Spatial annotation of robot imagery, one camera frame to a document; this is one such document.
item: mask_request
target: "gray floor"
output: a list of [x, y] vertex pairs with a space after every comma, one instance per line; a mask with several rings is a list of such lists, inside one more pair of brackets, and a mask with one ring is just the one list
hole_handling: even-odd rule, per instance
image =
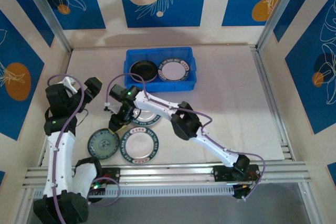
[[[40, 224], [32, 214], [29, 224]], [[264, 184], [247, 202], [233, 197], [121, 198], [90, 206], [87, 224], [310, 223], [297, 184]]]

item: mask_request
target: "white table surface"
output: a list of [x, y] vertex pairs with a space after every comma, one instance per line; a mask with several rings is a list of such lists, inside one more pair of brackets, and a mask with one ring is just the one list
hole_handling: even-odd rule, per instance
[[[86, 106], [88, 117], [76, 128], [76, 142], [72, 164], [89, 157], [88, 139], [93, 132], [107, 128], [110, 113], [103, 111], [106, 88], [110, 80], [123, 73], [126, 51], [130, 48], [74, 50], [68, 73], [83, 82], [93, 76], [103, 81], [98, 96]], [[188, 102], [195, 111], [210, 115], [214, 122], [207, 129], [219, 142], [242, 152], [261, 155], [264, 159], [284, 159], [280, 139], [272, 120], [264, 91], [249, 46], [194, 46], [197, 64], [197, 83], [193, 91], [156, 93], [155, 96], [172, 101]], [[116, 84], [123, 86], [121, 77]], [[111, 104], [117, 101], [110, 98]], [[80, 121], [85, 112], [78, 114]], [[159, 151], [146, 164], [203, 163], [218, 159], [200, 145], [179, 139], [169, 121], [160, 119], [150, 127], [159, 138]], [[127, 129], [118, 132], [120, 137]], [[48, 163], [48, 151], [43, 165]], [[126, 165], [118, 150], [102, 165]]]

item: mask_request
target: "orange circle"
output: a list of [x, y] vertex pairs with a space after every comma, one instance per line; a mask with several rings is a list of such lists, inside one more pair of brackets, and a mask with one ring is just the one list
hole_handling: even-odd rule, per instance
[[60, 4], [57, 7], [58, 11], [64, 15], [68, 15], [70, 13], [70, 8], [67, 5]]
[[263, 22], [267, 21], [275, 4], [278, 0], [261, 0], [259, 1], [252, 10], [252, 18], [255, 21]]
[[27, 99], [31, 78], [28, 68], [21, 63], [11, 63], [5, 70], [5, 81], [7, 93], [16, 101], [24, 101]]
[[316, 72], [316, 73], [313, 75], [313, 84], [314, 84], [316, 87], [320, 87], [320, 86], [322, 86], [322, 84], [323, 84], [323, 74], [321, 74], [320, 72]]

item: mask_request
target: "blue plastic bin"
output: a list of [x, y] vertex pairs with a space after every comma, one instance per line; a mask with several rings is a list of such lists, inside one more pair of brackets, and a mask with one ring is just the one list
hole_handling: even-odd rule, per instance
[[[124, 73], [129, 73], [131, 66], [139, 60], [153, 61], [157, 66], [168, 58], [180, 58], [190, 66], [190, 75], [185, 81], [168, 82], [162, 81], [157, 76], [153, 81], [146, 83], [148, 92], [172, 92], [172, 91], [190, 91], [195, 87], [196, 61], [191, 47], [171, 47], [171, 48], [153, 48], [153, 49], [131, 49], [126, 53], [124, 62]], [[142, 83], [138, 83], [131, 76], [125, 76], [125, 86], [129, 89], [131, 86], [143, 88]]]

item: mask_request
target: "plate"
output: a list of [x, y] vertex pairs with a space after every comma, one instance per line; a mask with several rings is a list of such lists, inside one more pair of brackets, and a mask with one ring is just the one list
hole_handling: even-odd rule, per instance
[[[145, 82], [150, 82], [158, 75], [158, 67], [149, 60], [141, 60], [131, 66], [130, 73], [136, 73], [140, 75]], [[131, 77], [136, 82], [142, 82], [141, 79], [136, 76]]]
[[119, 142], [119, 136], [111, 133], [109, 129], [97, 130], [90, 136], [88, 151], [93, 157], [106, 159], [117, 152]]
[[121, 139], [121, 155], [130, 163], [144, 164], [157, 154], [158, 136], [147, 127], [135, 127], [125, 133]]
[[163, 81], [185, 81], [190, 74], [187, 62], [179, 58], [169, 58], [162, 61], [157, 71]]
[[[139, 115], [140, 110], [134, 111], [134, 117], [136, 118]], [[139, 117], [133, 120], [133, 123], [138, 126], [150, 126], [161, 118], [161, 116], [154, 114], [148, 110], [142, 110]]]

